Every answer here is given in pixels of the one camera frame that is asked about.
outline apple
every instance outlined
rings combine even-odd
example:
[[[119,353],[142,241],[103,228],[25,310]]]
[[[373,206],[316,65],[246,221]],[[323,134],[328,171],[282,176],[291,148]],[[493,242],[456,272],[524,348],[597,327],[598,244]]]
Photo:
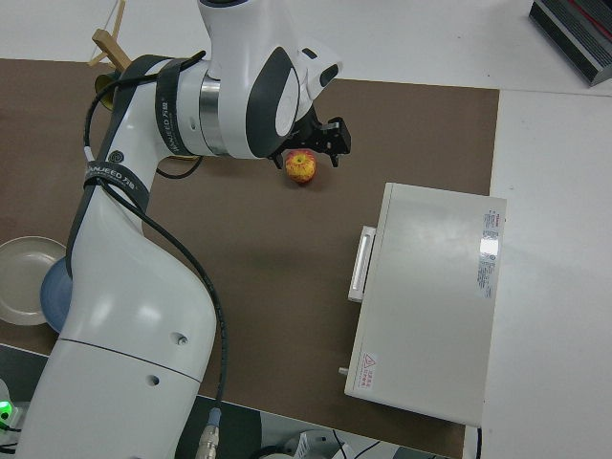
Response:
[[[294,182],[310,182],[317,170],[317,160],[310,150],[293,150],[285,160],[287,175]]]

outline cable connector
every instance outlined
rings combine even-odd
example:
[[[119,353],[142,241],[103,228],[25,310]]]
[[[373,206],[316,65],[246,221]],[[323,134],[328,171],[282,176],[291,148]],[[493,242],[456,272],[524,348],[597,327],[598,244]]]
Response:
[[[220,421],[221,410],[213,408],[208,414],[208,423],[200,437],[200,446],[198,447],[195,459],[215,459],[217,457]]]

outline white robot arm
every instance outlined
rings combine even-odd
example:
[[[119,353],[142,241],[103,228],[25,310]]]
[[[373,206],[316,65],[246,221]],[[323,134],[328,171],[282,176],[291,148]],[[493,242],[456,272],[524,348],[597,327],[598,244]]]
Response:
[[[198,6],[210,60],[143,56],[112,86],[111,122],[88,163],[69,240],[70,313],[17,459],[174,457],[208,365],[218,301],[210,285],[142,235],[160,160],[193,154],[280,166],[284,149],[303,146],[337,165],[350,150],[343,121],[321,124],[312,105],[341,64],[295,32],[283,2]],[[215,425],[213,413],[206,438],[214,439]],[[214,441],[201,457],[213,456]]]

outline white plate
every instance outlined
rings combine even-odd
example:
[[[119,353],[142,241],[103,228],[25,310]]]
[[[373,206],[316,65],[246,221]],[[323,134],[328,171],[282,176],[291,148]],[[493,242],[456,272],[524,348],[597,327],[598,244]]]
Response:
[[[53,239],[26,236],[0,246],[0,319],[16,325],[45,322],[40,286],[66,248]]]

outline brown mat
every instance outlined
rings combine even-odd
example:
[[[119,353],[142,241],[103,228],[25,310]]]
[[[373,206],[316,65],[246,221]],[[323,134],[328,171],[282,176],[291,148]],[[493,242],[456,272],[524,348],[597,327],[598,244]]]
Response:
[[[93,79],[106,71],[0,60],[0,243],[33,234],[66,242],[81,193],[83,118]],[[359,316],[346,296],[361,226],[377,224],[384,183],[488,194],[497,99],[491,90],[338,80],[317,110],[322,120],[345,118],[353,152],[338,169],[318,156],[309,185],[269,161],[232,159],[205,159],[181,182],[156,179],[150,215],[200,259],[227,310],[229,402],[461,456],[462,426],[345,396],[338,368],[348,366]],[[108,120],[99,111],[96,144]],[[49,353],[55,335],[1,323],[0,339]]]

